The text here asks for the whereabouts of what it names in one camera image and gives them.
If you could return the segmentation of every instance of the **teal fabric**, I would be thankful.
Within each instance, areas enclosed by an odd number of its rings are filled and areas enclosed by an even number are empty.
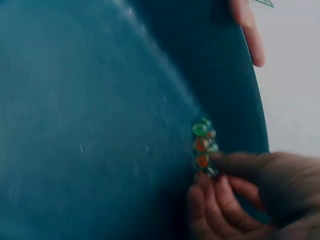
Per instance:
[[[0,239],[186,238],[202,114],[268,151],[225,1],[0,1]]]

